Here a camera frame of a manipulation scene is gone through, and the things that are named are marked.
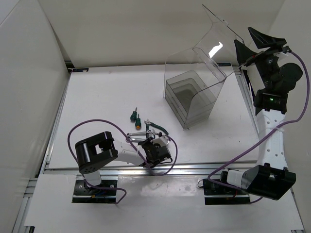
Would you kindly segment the green handled pliers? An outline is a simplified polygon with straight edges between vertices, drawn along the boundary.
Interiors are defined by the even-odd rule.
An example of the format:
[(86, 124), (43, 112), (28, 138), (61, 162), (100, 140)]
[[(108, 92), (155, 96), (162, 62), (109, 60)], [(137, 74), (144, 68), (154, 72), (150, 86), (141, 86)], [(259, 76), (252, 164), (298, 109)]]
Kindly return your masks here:
[(168, 131), (167, 131), (164, 127), (159, 126), (159, 125), (157, 125), (157, 124), (151, 122), (151, 121), (148, 120), (148, 119), (145, 120), (144, 123), (145, 123), (146, 125), (148, 125), (148, 126), (154, 127), (154, 128), (156, 128), (156, 129), (162, 131), (162, 132), (163, 132), (164, 134), (166, 134), (166, 135), (169, 135)]

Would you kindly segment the green orange stubby screwdriver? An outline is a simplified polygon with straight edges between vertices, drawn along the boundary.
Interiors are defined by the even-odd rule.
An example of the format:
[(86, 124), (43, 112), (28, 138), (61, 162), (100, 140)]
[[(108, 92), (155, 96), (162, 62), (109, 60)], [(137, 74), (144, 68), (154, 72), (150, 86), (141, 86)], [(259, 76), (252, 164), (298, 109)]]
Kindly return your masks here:
[(141, 119), (139, 117), (139, 114), (137, 114), (137, 118), (136, 118), (136, 121), (135, 121), (135, 128), (136, 128), (136, 130), (140, 130), (141, 129)]

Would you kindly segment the clear plastic organizer case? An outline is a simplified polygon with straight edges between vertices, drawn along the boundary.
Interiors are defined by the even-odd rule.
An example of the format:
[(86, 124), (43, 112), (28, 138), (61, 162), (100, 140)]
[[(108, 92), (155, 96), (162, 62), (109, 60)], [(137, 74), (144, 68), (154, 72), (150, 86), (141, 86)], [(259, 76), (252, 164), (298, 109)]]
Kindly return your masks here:
[(163, 96), (184, 130), (209, 118), (225, 80), (239, 65), (234, 42), (244, 43), (223, 18), (203, 9), (205, 35), (165, 62)]

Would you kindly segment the silver combination wrench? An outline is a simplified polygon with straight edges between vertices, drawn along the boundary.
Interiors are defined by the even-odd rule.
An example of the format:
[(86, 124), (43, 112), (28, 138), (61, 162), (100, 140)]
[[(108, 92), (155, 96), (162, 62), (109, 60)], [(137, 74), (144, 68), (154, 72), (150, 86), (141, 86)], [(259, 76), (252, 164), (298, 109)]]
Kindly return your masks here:
[(146, 140), (145, 138), (137, 138), (137, 137), (131, 137), (131, 136), (128, 136), (126, 138), (127, 142), (133, 142), (133, 143), (139, 143), (139, 142), (143, 142), (145, 140)]

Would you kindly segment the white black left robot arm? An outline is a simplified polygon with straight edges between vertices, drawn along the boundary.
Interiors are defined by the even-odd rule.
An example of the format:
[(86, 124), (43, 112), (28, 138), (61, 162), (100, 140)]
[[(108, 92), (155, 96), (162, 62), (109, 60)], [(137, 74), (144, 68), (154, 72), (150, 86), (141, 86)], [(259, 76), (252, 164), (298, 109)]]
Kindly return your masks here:
[(149, 164), (150, 168), (172, 162), (168, 144), (169, 139), (165, 135), (142, 139), (127, 134), (125, 142), (121, 142), (114, 140), (111, 132), (99, 133), (77, 142), (77, 164), (86, 179), (86, 189), (91, 194), (99, 193), (103, 184), (99, 170), (115, 160), (140, 167)]

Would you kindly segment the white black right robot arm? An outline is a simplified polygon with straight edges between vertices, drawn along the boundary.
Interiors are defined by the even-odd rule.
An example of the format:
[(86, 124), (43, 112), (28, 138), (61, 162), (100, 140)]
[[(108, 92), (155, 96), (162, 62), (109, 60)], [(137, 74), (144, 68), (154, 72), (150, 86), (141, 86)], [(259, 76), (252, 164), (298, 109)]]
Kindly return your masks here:
[(259, 130), (259, 141), (242, 153), (245, 156), (259, 149), (256, 165), (244, 172), (228, 169), (221, 172), (219, 190), (224, 194), (234, 189), (272, 200), (280, 199), (296, 182), (284, 155), (283, 126), (301, 120), (285, 121), (290, 91), (303, 75), (308, 76), (304, 63), (278, 64), (280, 55), (297, 56), (284, 38), (272, 37), (249, 27), (248, 31), (259, 52), (252, 51), (238, 40), (234, 41), (239, 65), (254, 69), (249, 76), (253, 89), (253, 104)]

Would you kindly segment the blue tape label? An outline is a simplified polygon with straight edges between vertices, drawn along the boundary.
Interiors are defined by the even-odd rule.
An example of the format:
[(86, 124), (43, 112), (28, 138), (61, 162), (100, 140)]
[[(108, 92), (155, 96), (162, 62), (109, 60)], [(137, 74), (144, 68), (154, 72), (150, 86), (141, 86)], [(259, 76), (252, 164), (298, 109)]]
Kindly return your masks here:
[(88, 72), (89, 68), (74, 68), (72, 72)]

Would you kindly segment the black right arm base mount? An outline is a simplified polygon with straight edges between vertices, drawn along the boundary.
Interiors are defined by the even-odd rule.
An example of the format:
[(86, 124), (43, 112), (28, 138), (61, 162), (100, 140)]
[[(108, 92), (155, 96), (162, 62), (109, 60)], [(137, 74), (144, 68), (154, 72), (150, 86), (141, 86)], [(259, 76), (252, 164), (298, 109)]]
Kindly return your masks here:
[(249, 195), (241, 190), (229, 188), (201, 179), (197, 187), (203, 189), (205, 205), (242, 205), (249, 204)]

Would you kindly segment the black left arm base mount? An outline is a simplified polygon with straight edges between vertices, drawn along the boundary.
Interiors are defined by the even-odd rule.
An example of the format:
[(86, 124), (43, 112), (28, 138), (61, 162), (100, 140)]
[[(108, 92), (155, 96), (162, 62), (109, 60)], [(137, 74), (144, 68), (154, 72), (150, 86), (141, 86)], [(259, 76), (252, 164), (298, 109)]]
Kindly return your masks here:
[(116, 202), (116, 190), (102, 190), (87, 186), (82, 176), (77, 176), (72, 194), (72, 203), (104, 203)]

